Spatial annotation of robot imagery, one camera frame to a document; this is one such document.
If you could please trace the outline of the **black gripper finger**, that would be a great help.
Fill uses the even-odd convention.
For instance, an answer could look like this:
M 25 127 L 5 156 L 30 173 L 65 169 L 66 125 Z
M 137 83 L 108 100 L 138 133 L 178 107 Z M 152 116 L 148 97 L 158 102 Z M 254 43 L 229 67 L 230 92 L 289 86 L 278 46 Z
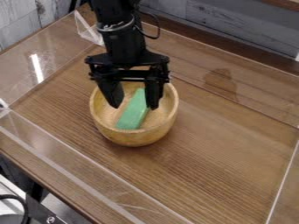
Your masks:
M 124 89 L 118 77 L 102 77 L 97 79 L 97 87 L 110 107 L 117 109 L 124 100 Z
M 158 101 L 162 97 L 164 81 L 156 70 L 150 71 L 144 79 L 144 94 L 146 107 L 150 110 L 158 108 Z

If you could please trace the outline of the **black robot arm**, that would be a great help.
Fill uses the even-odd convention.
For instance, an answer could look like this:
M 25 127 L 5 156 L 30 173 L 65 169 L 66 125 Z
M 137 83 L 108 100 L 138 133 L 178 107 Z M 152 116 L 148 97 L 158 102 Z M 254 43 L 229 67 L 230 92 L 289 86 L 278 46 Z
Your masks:
M 89 78 L 114 109 L 125 96 L 121 83 L 142 82 L 145 105 L 157 109 L 164 84 L 169 82 L 169 58 L 145 47 L 145 38 L 157 39 L 160 32 L 154 36 L 144 32 L 140 0 L 88 0 L 88 4 L 106 49 L 105 53 L 85 58 Z

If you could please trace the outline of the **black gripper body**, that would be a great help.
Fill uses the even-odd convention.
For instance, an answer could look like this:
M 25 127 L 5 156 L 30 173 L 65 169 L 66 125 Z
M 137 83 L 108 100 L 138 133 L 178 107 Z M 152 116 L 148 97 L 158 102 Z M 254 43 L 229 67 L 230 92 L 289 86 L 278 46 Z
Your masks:
M 97 24 L 106 52 L 88 56 L 89 78 L 98 85 L 116 85 L 122 81 L 169 82 L 169 58 L 150 52 L 145 46 L 142 26 L 132 24 Z

